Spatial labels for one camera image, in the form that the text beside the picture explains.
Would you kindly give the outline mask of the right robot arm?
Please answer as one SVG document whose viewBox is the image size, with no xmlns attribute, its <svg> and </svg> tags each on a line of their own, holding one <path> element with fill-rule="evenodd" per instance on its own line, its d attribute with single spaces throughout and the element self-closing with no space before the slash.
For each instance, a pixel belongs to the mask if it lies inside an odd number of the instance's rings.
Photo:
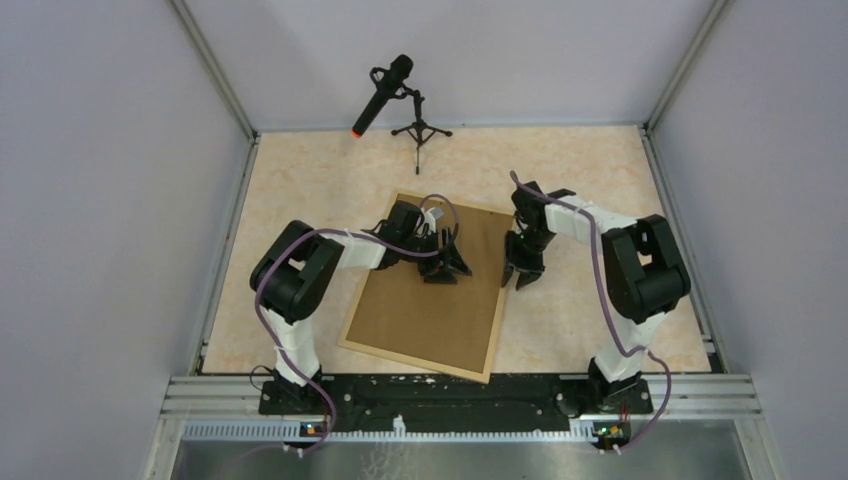
<svg viewBox="0 0 848 480">
<path fill-rule="evenodd" d="M 636 388 L 658 328 L 691 291 L 671 227 L 661 215 L 614 213 L 567 189 L 544 193 L 534 181 L 518 182 L 511 199 L 516 226 L 505 235 L 504 284 L 523 289 L 538 281 L 558 235 L 590 248 L 611 340 L 590 361 L 586 397 L 594 409 L 612 412 Z"/>
</svg>

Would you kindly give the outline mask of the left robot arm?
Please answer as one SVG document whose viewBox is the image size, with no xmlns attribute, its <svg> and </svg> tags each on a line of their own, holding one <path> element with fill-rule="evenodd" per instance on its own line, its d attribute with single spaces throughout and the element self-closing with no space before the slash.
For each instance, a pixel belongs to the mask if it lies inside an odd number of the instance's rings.
<svg viewBox="0 0 848 480">
<path fill-rule="evenodd" d="M 271 374 L 273 394 L 297 413 L 319 404 L 321 370 L 312 316 L 339 270 L 385 270 L 399 262 L 416 264 L 426 283 L 454 284 L 471 268 L 455 241 L 459 228 L 438 227 L 441 211 L 397 200 L 373 228 L 315 229 L 290 222 L 254 267 L 249 279 L 254 308 L 277 352 Z"/>
</svg>

